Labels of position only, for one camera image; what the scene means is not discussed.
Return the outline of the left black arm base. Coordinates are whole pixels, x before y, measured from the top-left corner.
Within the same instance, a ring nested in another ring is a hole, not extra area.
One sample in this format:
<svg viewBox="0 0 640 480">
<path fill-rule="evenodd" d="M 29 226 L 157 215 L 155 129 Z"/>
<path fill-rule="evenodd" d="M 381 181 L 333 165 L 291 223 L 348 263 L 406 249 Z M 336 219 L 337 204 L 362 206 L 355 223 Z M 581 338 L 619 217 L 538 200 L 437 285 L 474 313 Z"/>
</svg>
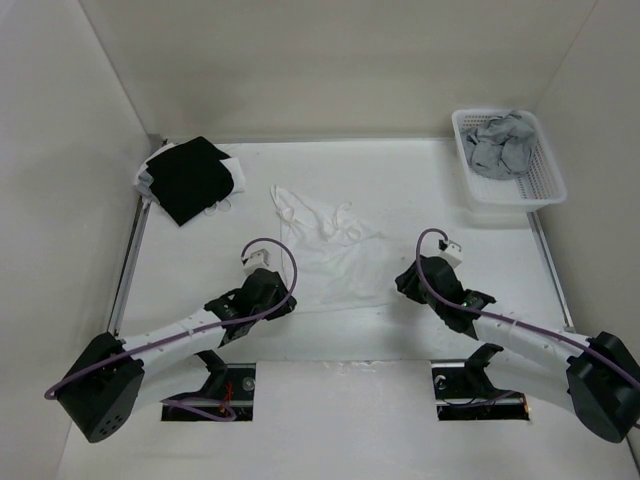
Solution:
<svg viewBox="0 0 640 480">
<path fill-rule="evenodd" d="M 255 363 L 225 363 L 213 351 L 201 352 L 198 358 L 207 368 L 208 377 L 195 391 L 178 394 L 178 407 L 164 404 L 161 421 L 194 422 L 250 422 L 254 416 L 256 392 Z"/>
</svg>

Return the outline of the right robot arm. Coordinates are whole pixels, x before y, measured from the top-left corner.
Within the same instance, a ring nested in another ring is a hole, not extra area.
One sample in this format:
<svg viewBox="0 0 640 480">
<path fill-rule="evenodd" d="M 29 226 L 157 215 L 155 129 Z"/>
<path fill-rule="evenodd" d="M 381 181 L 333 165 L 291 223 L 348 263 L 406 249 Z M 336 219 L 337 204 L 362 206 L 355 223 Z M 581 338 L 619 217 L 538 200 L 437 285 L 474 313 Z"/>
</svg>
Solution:
<svg viewBox="0 0 640 480">
<path fill-rule="evenodd" d="M 421 257 L 395 280 L 456 333 L 479 342 L 464 362 L 464 384 L 489 398 L 530 395 L 565 409 L 597 437 L 622 442 L 639 423 L 639 364 L 616 336 L 547 330 L 493 311 L 496 299 L 463 287 L 443 258 Z"/>
</svg>

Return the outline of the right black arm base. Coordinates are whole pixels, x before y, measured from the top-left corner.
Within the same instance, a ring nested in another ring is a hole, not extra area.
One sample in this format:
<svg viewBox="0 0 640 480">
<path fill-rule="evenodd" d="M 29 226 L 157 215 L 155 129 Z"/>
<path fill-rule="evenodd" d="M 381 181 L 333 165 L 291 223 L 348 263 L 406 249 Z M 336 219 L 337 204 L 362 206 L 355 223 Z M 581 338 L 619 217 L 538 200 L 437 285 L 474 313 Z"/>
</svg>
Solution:
<svg viewBox="0 0 640 480">
<path fill-rule="evenodd" d="M 440 421 L 530 420 L 526 397 L 496 388 L 486 374 L 490 361 L 501 351 L 499 346 L 484 344 L 467 359 L 431 364 Z"/>
</svg>

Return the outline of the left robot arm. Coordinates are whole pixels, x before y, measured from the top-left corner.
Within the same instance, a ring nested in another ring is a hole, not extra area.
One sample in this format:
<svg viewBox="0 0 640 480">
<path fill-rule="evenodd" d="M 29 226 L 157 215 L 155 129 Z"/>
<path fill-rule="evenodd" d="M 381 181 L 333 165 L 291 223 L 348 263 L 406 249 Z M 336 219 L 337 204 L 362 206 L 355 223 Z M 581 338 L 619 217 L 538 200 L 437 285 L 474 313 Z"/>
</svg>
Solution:
<svg viewBox="0 0 640 480">
<path fill-rule="evenodd" d="M 217 349 L 296 305 L 280 274 L 259 268 L 241 287 L 168 326 L 126 338 L 96 336 L 46 396 L 59 402 L 91 443 L 113 435 L 152 403 L 194 412 L 193 402 L 223 390 L 228 367 Z"/>
</svg>

